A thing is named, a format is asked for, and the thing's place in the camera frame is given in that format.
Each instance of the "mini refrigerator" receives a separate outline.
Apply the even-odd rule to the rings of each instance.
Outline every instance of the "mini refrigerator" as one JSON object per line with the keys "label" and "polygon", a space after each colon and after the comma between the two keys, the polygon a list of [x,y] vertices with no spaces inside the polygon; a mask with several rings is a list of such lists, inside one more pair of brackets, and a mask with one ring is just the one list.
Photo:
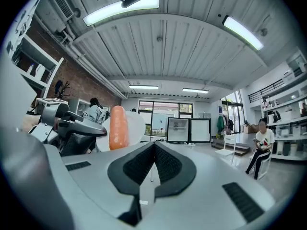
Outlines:
{"label": "mini refrigerator", "polygon": [[211,119],[190,118],[189,119],[189,142],[210,143],[211,142]]}
{"label": "mini refrigerator", "polygon": [[166,141],[189,142],[189,119],[169,117],[166,121]]}

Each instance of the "black railing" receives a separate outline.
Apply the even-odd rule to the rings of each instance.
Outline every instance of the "black railing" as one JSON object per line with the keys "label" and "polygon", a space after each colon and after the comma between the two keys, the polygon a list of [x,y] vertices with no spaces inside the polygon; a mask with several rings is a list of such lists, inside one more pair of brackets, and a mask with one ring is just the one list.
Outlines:
{"label": "black railing", "polygon": [[252,102],[258,101],[259,100],[259,94],[260,94],[260,96],[263,95],[263,94],[266,94],[269,91],[280,87],[281,85],[283,85],[283,79],[279,79],[275,83],[272,83],[271,85],[263,88],[262,90],[259,90],[259,91],[255,92],[255,93],[250,94],[248,96],[249,97],[249,102],[252,103]]}

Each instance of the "ceiling light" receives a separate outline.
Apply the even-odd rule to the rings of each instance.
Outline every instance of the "ceiling light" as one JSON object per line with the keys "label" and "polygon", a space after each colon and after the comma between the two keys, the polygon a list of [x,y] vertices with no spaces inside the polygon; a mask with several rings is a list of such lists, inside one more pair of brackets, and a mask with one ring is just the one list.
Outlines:
{"label": "ceiling light", "polygon": [[209,90],[196,90],[196,89],[186,89],[184,88],[182,91],[184,92],[194,92],[194,93],[203,93],[206,94],[209,92]]}
{"label": "ceiling light", "polygon": [[87,26],[97,23],[98,21],[104,20],[108,17],[130,12],[134,10],[145,10],[145,9],[158,9],[159,0],[140,0],[127,8],[122,8],[122,2],[115,2],[110,5],[107,5],[101,9],[96,10],[95,12],[85,16],[83,21]]}
{"label": "ceiling light", "polygon": [[139,89],[139,90],[158,90],[159,86],[150,86],[150,85],[130,85],[131,89]]}
{"label": "ceiling light", "polygon": [[223,25],[239,34],[245,40],[247,40],[250,44],[252,44],[257,50],[261,50],[263,48],[263,44],[251,33],[248,29],[246,29],[239,22],[235,21],[233,18],[228,15],[223,20]]}

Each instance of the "hot dog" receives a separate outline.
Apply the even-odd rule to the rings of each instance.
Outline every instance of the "hot dog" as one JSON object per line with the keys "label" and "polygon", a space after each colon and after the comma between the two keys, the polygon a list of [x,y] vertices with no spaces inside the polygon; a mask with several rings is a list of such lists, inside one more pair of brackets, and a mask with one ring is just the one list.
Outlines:
{"label": "hot dog", "polygon": [[115,150],[128,145],[129,132],[125,109],[117,105],[111,111],[109,147],[110,150]]}

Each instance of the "black pants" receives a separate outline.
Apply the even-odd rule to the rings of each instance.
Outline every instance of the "black pants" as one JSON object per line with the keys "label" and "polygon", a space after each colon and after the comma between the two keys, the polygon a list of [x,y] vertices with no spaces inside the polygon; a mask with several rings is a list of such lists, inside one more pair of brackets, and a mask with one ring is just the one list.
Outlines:
{"label": "black pants", "polygon": [[[265,155],[265,156],[262,156],[262,157],[260,157],[260,158],[258,158],[261,154],[264,154],[264,153],[267,153],[268,155]],[[262,160],[265,160],[265,159],[267,159],[267,158],[269,158],[269,151],[268,150],[266,150],[266,151],[261,151],[261,150],[259,150],[259,149],[257,149],[256,150],[256,153],[254,154],[254,157],[253,157],[253,159],[251,160],[251,162],[250,162],[250,164],[249,164],[249,166],[248,166],[248,169],[246,170],[248,173],[249,173],[249,171],[251,170],[251,168],[253,168],[253,165],[254,165],[254,163],[256,162],[256,160],[257,160],[257,162],[256,162],[256,168],[255,168],[255,179],[258,179],[258,173],[259,173],[259,169],[260,169],[260,166],[261,166],[261,161]]]}

